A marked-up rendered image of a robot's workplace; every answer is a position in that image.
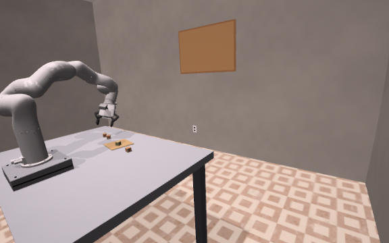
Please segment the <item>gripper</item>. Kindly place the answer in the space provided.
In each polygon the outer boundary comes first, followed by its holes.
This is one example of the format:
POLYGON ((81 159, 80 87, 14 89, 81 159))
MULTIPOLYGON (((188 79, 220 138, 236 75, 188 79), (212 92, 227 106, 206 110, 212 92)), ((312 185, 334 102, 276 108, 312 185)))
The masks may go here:
POLYGON ((94 112, 95 117, 97 118, 96 124, 99 125, 100 118, 112 119, 111 125, 110 125, 112 127, 113 122, 116 121, 119 118, 119 116, 117 114, 115 114, 115 110, 114 110, 115 105, 113 103, 105 102, 105 104, 107 104, 108 109, 106 109, 106 110, 100 109, 100 111, 94 112), (99 113, 99 116, 97 116, 98 113, 99 113), (114 119, 113 115, 114 115, 114 117, 116 116, 115 119, 114 119))

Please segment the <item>tan flat mat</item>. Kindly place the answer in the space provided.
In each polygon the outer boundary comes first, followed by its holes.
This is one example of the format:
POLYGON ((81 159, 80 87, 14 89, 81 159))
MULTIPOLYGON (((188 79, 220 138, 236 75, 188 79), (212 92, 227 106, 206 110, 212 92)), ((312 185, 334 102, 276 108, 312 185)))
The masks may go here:
POLYGON ((107 148, 109 148, 110 150, 113 151, 113 150, 120 149, 122 147, 134 144, 134 143, 132 143, 132 142, 126 140, 126 139, 121 139, 120 141, 121 141, 121 145, 119 145, 119 146, 115 145, 116 141, 104 144, 104 146, 106 146, 107 148))

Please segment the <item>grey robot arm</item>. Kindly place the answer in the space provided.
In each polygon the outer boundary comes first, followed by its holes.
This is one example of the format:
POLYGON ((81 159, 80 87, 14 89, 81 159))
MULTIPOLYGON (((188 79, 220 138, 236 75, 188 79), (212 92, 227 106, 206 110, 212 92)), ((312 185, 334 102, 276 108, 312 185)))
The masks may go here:
POLYGON ((43 96, 52 83, 70 80, 74 76, 97 85, 98 91, 106 95, 105 102, 117 105, 117 83, 94 72, 81 61, 53 61, 40 67, 31 77, 13 81, 0 94, 0 115, 12 117, 12 127, 22 154, 11 160, 11 164, 21 163, 21 167, 30 168, 52 160, 53 155, 47 152, 38 123, 34 98, 43 96))

